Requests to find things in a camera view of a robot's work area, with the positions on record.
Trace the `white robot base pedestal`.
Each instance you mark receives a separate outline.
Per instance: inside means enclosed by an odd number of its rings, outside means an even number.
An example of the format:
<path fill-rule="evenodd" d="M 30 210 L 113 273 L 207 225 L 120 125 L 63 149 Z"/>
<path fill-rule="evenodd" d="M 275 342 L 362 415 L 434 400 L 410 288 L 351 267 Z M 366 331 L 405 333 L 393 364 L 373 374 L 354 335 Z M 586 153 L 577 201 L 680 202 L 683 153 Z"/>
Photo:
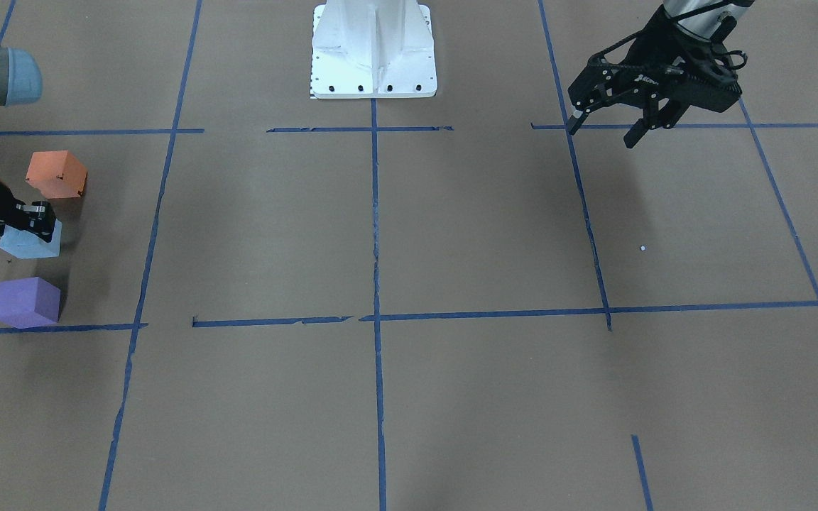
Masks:
<path fill-rule="evenodd" d="M 429 98 L 438 90 L 431 10 L 418 1 L 327 1 L 312 13 L 310 96 Z"/>

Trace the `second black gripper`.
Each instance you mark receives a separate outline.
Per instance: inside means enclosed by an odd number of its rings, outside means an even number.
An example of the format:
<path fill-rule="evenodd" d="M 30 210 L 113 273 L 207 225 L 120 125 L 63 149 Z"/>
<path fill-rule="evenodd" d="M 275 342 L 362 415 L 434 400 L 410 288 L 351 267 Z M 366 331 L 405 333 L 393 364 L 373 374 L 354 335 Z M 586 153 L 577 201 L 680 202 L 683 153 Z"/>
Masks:
<path fill-rule="evenodd" d="M 632 149 L 649 131 L 671 129 L 681 108 L 724 112 L 741 98 L 740 50 L 724 40 L 736 29 L 742 6 L 659 6 L 642 29 L 601 49 L 568 87 L 574 136 L 597 108 L 627 104 L 643 116 L 624 135 Z"/>

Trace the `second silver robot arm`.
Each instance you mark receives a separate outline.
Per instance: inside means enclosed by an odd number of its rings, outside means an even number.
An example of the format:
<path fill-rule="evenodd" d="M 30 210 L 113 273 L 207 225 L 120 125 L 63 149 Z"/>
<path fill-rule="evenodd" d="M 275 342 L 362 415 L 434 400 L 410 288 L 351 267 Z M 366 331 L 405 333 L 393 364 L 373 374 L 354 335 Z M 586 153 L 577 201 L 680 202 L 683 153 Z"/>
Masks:
<path fill-rule="evenodd" d="M 671 129 L 692 107 L 723 113 L 741 98 L 746 53 L 729 50 L 750 1 L 665 1 L 642 29 L 601 49 L 568 88 L 574 135 L 590 114 L 626 104 L 642 116 L 624 135 L 633 148 L 649 131 Z"/>

